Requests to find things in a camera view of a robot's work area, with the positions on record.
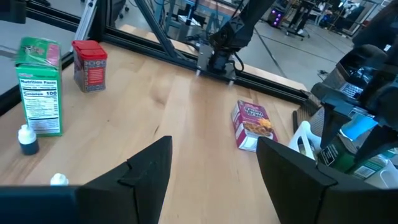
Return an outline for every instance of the white bottle cap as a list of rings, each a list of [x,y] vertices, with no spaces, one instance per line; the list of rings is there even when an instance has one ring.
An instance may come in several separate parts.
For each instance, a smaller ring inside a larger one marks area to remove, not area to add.
[[[63,174],[56,173],[50,180],[52,186],[66,186],[69,184],[69,180]]]
[[[31,144],[36,141],[36,133],[27,124],[21,126],[18,130],[18,141],[21,144]]]

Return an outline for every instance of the blue object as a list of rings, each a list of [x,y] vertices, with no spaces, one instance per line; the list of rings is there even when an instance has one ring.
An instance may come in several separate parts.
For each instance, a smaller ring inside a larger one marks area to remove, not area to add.
[[[361,134],[365,133],[367,130],[375,127],[377,121],[363,114],[355,114],[353,119],[343,125],[341,132],[351,140],[355,140]]]

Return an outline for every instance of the nutrition facts label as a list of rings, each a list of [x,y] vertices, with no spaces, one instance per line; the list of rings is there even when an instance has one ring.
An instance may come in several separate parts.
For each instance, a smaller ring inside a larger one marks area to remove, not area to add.
[[[20,79],[28,125],[37,134],[60,132],[56,80]]]

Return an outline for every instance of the wood grain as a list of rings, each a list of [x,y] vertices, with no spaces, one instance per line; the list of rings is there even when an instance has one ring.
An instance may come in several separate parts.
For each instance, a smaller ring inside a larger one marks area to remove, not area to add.
[[[38,154],[21,154],[21,104],[0,117],[0,184],[47,185],[56,172],[84,184],[171,135],[172,173],[160,223],[279,223],[256,154],[236,147],[230,112],[239,99],[265,106],[287,144],[298,105],[102,46],[108,52],[106,90],[82,93],[73,66],[65,69],[65,133],[40,138]]]
[[[147,40],[151,40],[156,43],[159,43],[159,41],[157,40],[154,33],[130,26],[128,24],[124,24],[123,26],[121,26],[119,28],[119,30],[127,32],[132,35],[136,35],[138,37],[145,38]],[[188,54],[197,55],[197,52],[193,47],[191,47],[187,44],[181,43],[179,41],[176,41],[176,40],[171,39],[170,41],[173,43],[173,46],[177,50],[181,50],[182,52],[186,52]],[[283,85],[290,86],[290,87],[298,89],[298,90],[307,90],[306,87],[304,86],[304,84],[302,84],[302,83],[298,83],[293,80],[289,80],[288,78],[284,78],[284,77],[275,75],[271,72],[267,72],[267,71],[261,70],[259,68],[255,68],[255,67],[247,65],[247,64],[244,64],[244,71],[251,73],[253,75],[257,75],[261,78],[265,78],[265,79],[272,80],[277,83],[281,83]]]

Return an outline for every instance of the gray floor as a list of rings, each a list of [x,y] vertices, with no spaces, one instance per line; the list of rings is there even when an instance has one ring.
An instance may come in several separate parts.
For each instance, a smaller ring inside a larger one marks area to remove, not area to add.
[[[83,12],[84,4],[77,0],[50,0],[50,2],[54,8],[77,16]],[[128,5],[130,11],[124,13],[124,19],[119,19],[116,26],[130,24],[140,29],[150,30],[138,8],[129,3]],[[59,41],[64,53],[70,48],[75,35],[32,19],[28,19],[23,25],[0,21],[0,29],[7,31],[5,35],[0,36],[0,64],[3,68],[0,94],[17,84],[12,58],[22,37],[37,36]],[[311,24],[306,26],[310,38],[303,41],[297,37],[286,36],[283,31],[261,22],[256,25],[256,30],[258,33],[255,32],[249,45],[238,53],[243,62],[301,82],[308,89],[321,81],[317,70],[332,70],[335,63],[352,46],[349,39]]]

